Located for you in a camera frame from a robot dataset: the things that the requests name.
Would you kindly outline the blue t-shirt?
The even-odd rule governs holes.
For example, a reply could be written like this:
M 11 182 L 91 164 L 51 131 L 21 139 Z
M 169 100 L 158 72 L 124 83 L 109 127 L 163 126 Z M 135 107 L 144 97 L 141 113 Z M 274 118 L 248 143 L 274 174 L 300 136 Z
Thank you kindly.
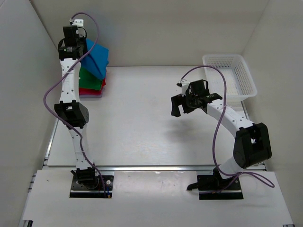
M 103 80 L 106 77 L 109 50 L 96 44 L 92 51 L 81 61 L 81 67 L 96 78 Z

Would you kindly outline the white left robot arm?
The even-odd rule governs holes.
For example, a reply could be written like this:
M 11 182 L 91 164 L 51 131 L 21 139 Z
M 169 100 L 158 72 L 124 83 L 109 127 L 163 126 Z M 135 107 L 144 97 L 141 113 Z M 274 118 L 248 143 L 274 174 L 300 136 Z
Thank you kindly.
M 81 63 L 77 60 L 87 52 L 87 44 L 85 37 L 79 34 L 78 29 L 76 25 L 63 27 L 64 38 L 58 44 L 58 52 L 64 80 L 62 81 L 60 101 L 54 105 L 54 110 L 60 118 L 76 129 L 67 127 L 76 156 L 76 171 L 84 171 L 91 168 L 86 160 L 89 157 L 86 137 L 89 111 L 80 103 Z

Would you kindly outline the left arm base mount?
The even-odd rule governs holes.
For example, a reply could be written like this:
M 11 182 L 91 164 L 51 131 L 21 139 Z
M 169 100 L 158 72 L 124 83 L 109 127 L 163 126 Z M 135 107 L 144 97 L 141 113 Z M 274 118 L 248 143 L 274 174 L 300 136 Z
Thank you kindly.
M 97 198 L 111 199 L 114 186 L 114 174 L 105 174 L 102 177 L 95 169 L 71 170 L 73 175 L 70 198 Z

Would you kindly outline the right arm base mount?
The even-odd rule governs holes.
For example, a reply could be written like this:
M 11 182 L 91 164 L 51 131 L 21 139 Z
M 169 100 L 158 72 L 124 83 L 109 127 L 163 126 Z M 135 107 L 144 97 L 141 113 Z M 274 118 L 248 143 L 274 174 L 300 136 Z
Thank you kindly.
M 198 189 L 199 200 L 243 200 L 239 178 L 222 179 L 218 170 L 212 174 L 197 175 L 197 182 L 189 184 L 187 191 Z

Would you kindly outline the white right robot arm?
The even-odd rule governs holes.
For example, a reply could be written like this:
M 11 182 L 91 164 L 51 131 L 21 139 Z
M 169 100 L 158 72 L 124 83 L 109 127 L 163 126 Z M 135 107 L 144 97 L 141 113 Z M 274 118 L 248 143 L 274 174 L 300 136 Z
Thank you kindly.
M 270 159 L 272 151 L 267 126 L 239 115 L 225 105 L 219 94 L 211 94 L 207 85 L 203 79 L 191 83 L 185 79 L 180 80 L 177 86 L 181 88 L 181 94 L 171 98 L 171 115 L 180 117 L 180 106 L 185 114 L 202 109 L 234 137 L 232 157 L 215 168 L 218 174 L 212 177 L 213 186 L 221 190 L 229 184 L 229 178 L 252 165 Z

